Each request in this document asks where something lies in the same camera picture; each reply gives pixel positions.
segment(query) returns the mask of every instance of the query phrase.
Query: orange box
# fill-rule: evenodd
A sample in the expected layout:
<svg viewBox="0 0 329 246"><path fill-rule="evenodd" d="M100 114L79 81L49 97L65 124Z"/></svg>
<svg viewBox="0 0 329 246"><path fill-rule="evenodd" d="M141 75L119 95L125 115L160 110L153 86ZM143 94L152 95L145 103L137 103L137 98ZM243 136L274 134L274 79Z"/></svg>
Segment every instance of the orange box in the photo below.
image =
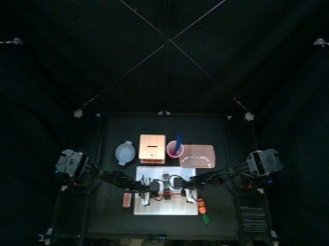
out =
<svg viewBox="0 0 329 246"><path fill-rule="evenodd" d="M140 135L139 141L140 163L163 164L165 159L165 136Z"/></svg>

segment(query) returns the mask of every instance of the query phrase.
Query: plastic container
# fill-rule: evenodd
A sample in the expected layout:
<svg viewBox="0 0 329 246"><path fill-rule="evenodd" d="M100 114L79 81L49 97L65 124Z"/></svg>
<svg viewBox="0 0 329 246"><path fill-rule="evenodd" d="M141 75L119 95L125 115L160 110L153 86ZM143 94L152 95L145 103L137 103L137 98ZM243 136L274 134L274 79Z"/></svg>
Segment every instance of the plastic container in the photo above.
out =
<svg viewBox="0 0 329 246"><path fill-rule="evenodd" d="M175 147L176 147L176 141L171 141L165 147L165 151L171 159L179 158L183 153L183 145L180 145L178 152L174 154Z"/></svg>
<svg viewBox="0 0 329 246"><path fill-rule="evenodd" d="M116 147L115 157L119 165L125 165L135 158L135 148L131 141L125 141Z"/></svg>

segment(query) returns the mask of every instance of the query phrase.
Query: tray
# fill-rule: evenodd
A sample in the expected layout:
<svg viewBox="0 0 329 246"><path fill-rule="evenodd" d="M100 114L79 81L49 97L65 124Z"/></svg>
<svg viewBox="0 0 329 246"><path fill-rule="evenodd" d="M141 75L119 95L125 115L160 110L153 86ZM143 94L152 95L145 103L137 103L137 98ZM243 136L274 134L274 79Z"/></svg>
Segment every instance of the tray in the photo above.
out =
<svg viewBox="0 0 329 246"><path fill-rule="evenodd" d="M180 155L180 167L184 168L214 168L214 147L211 145L183 144Z"/></svg>

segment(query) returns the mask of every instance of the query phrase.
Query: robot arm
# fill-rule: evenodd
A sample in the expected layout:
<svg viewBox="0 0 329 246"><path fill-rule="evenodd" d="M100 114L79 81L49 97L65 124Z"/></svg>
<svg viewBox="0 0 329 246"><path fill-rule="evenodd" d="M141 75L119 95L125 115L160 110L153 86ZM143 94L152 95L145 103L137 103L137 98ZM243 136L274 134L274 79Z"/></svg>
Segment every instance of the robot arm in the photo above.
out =
<svg viewBox="0 0 329 246"><path fill-rule="evenodd" d="M172 187L182 188L182 190L192 190L203 188L206 185L219 186L236 176L247 177L258 182L268 177L271 173L282 170L278 153L279 152L274 149L254 151L248 154L246 162L236 166L192 176L188 181L176 176ZM120 171L104 171L95 165L84 153L75 152L69 149L61 152L56 169L59 172L68 174L72 178L89 175L128 192L139 193L141 196L144 193L152 191L148 184L144 184L141 181L135 181Z"/></svg>
<svg viewBox="0 0 329 246"><path fill-rule="evenodd" d="M139 193L148 192L148 186L144 185L141 181L135 181L120 171L104 171L95 165L88 156L81 152L75 152L69 149L64 150L54 166L56 170L68 174L72 179L89 175L91 177L100 179L125 191Z"/></svg>

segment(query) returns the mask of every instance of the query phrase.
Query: green object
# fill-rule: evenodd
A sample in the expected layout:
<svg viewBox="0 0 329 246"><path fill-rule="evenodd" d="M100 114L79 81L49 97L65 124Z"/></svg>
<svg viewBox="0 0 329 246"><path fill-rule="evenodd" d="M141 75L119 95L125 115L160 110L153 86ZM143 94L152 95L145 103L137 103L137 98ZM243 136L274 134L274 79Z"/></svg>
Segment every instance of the green object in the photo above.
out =
<svg viewBox="0 0 329 246"><path fill-rule="evenodd" d="M203 220L206 225L208 225L211 223L211 218L206 213L202 214L202 220Z"/></svg>

